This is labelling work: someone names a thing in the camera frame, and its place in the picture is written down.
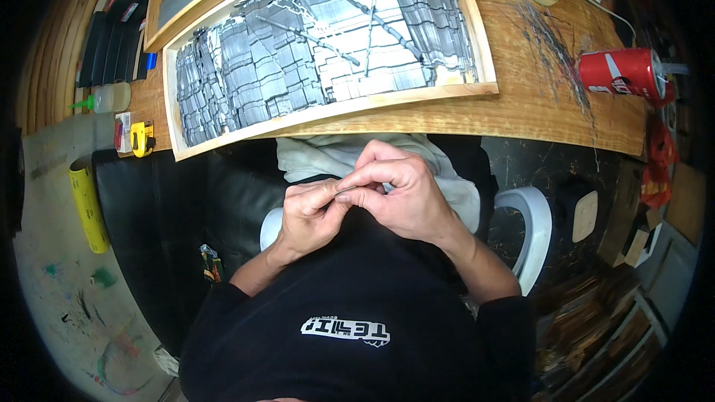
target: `white towel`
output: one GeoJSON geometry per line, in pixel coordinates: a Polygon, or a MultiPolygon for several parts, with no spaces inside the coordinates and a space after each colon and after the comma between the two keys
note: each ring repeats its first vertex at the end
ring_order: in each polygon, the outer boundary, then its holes
{"type": "MultiPolygon", "coordinates": [[[[353,172],[355,162],[370,140],[377,139],[425,159],[442,194],[472,233],[479,226],[479,191],[462,179],[452,162],[425,134],[350,134],[278,138],[278,167],[285,180],[297,182],[318,174],[344,177],[353,172]]],[[[385,183],[385,191],[392,187],[385,183]]]]}

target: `white logo print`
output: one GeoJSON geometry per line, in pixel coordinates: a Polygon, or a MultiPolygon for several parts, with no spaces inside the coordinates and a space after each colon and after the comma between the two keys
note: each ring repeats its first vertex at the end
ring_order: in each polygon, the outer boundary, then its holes
{"type": "Polygon", "coordinates": [[[382,323],[372,321],[339,320],[336,317],[311,317],[300,328],[303,335],[362,340],[380,348],[390,342],[390,333],[382,323]]]}

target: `dark marble floor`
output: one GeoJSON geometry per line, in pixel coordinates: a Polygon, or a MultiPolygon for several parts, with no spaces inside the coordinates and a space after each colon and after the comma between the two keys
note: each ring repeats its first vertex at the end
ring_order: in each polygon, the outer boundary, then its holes
{"type": "MultiPolygon", "coordinates": [[[[598,216],[594,232],[579,243],[571,242],[571,229],[555,220],[543,270],[533,292],[558,285],[589,268],[603,267],[596,254],[611,212],[621,165],[618,153],[591,147],[513,138],[484,137],[482,148],[489,155],[499,190],[534,186],[546,196],[552,213],[556,190],[573,175],[585,178],[598,192],[598,216]]],[[[521,250],[524,222],[509,208],[496,210],[490,223],[489,245],[510,266],[521,250]]]]}

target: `blue object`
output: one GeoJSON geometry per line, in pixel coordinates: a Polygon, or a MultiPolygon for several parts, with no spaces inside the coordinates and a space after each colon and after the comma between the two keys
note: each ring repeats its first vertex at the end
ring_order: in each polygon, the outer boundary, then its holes
{"type": "Polygon", "coordinates": [[[149,53],[147,56],[147,70],[156,67],[156,53],[149,53]]]}

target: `finger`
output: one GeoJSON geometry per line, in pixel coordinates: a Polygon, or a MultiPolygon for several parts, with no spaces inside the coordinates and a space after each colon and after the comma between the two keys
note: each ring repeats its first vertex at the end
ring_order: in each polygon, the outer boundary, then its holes
{"type": "Polygon", "coordinates": [[[337,180],[334,178],[327,178],[322,181],[316,181],[316,182],[310,182],[310,183],[298,183],[297,185],[291,185],[285,190],[285,197],[289,197],[291,195],[296,195],[296,194],[301,194],[306,191],[310,191],[313,188],[315,188],[318,185],[321,185],[323,183],[337,183],[337,180]]]}
{"type": "Polygon", "coordinates": [[[340,226],[343,224],[345,213],[350,210],[351,206],[353,206],[353,204],[350,202],[333,201],[332,203],[330,203],[330,206],[327,207],[327,210],[325,210],[325,215],[323,216],[323,221],[325,222],[326,226],[330,227],[331,229],[340,228],[340,226]]]}
{"type": "Polygon", "coordinates": [[[375,190],[380,194],[387,194],[387,192],[385,192],[385,187],[382,185],[382,183],[379,182],[368,183],[367,185],[365,185],[365,187],[370,188],[371,190],[375,190]]]}
{"type": "Polygon", "coordinates": [[[390,145],[380,140],[370,140],[362,150],[362,154],[355,162],[355,169],[362,168],[366,164],[375,160],[396,160],[400,158],[408,158],[415,154],[402,150],[399,147],[390,145]]]}
{"type": "Polygon", "coordinates": [[[384,211],[387,196],[370,188],[355,188],[335,196],[335,202],[359,206],[377,218],[384,211]]]}
{"type": "Polygon", "coordinates": [[[346,175],[336,189],[340,191],[351,186],[364,187],[373,182],[391,183],[396,188],[403,187],[417,174],[416,163],[414,159],[376,160],[346,175]]]}
{"type": "Polygon", "coordinates": [[[299,199],[300,211],[306,216],[311,216],[332,201],[337,192],[336,184],[335,179],[317,183],[313,188],[292,197],[299,199]]]}

